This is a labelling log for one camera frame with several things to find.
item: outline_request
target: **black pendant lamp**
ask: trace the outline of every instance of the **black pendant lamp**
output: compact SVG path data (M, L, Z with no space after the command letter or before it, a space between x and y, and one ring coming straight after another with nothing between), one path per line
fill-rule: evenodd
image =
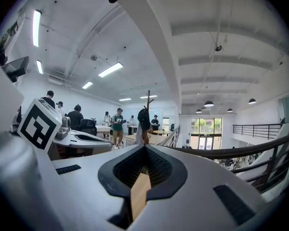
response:
M254 98L251 98L251 99L249 100L249 104L253 104L253 103L256 103L256 100L255 100Z
M212 101L206 101L206 103L204 104L205 107L212 107L214 106Z

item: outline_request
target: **ceiling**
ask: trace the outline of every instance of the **ceiling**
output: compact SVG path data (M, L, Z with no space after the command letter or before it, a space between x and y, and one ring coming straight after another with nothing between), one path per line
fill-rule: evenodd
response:
M165 17L167 24L163 28L167 44L157 48L131 13L138 1L126 12L126 5L108 0L33 0L16 51L41 60L45 73L71 82L74 88L93 82L86 91L112 101L132 98L128 102L138 103L148 89L159 100L173 99L171 88L177 84L167 71L174 67L182 114L194 114L207 100L215 104L207 112L224 114L266 74L289 62L286 29L265 0L151 0L152 10L162 11L154 13L157 20ZM32 44L34 9L43 12L38 48ZM215 51L216 44L221 51ZM158 48L169 50L172 66L163 65ZM98 77L117 61L122 69ZM30 67L37 71L35 61Z

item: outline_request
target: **person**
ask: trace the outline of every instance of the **person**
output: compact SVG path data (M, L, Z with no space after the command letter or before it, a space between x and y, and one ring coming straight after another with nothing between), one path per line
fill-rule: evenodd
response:
M115 150L120 149L120 145L123 139L123 127L122 124L125 122L123 120L122 116L122 109L118 108L117 109L117 114L115 114L112 117L112 130L114 132L114 144L115 144Z
M151 125L152 125L153 131L158 130L159 123L158 123L158 116L157 115L154 115L154 119L151 121Z
M56 109L56 106L54 104L54 101L52 100L53 98L53 91L49 90L47 92L47 96L46 97L42 97L42 99L44 99L52 108Z
M104 120L102 122L102 125L103 126L111 126L111 118L110 118L110 115L109 115L109 112L106 111L105 112L105 116L104 116Z
M61 114L62 117L64 117L64 108L63 108L63 102L58 102L57 103L58 108L59 108L59 113Z
M134 126L134 116L132 115L129 121L129 135L131 135L131 127L130 126Z
M81 112L81 106L77 104L74 108L74 111L71 111L67 114L67 117L71 119L71 129L78 130L80 126L80 121L83 119Z

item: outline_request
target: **railing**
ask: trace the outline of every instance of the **railing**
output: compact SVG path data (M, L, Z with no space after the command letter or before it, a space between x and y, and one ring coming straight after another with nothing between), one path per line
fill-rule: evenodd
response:
M180 126L178 126L169 136L165 137L165 139L162 142L158 143L157 145L176 147L179 135L180 135Z
M233 125L233 133L275 139L282 124Z
M252 166L232 170L233 173L241 173L267 165L262 174L245 180L246 182L252 182L252 185L261 193L279 184L285 178L289 167L289 135L267 143L236 149L193 150L171 148L212 160L239 158L273 149L272 156L268 160Z

